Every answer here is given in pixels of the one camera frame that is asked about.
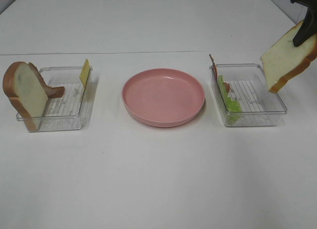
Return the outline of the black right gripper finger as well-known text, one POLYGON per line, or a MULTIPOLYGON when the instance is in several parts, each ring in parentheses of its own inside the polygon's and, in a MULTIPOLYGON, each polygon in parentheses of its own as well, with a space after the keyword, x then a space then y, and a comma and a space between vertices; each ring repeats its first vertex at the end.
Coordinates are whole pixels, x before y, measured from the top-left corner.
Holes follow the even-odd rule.
POLYGON ((317 33, 317 10, 308 8, 302 25, 293 38, 293 45, 299 47, 308 38, 317 33))

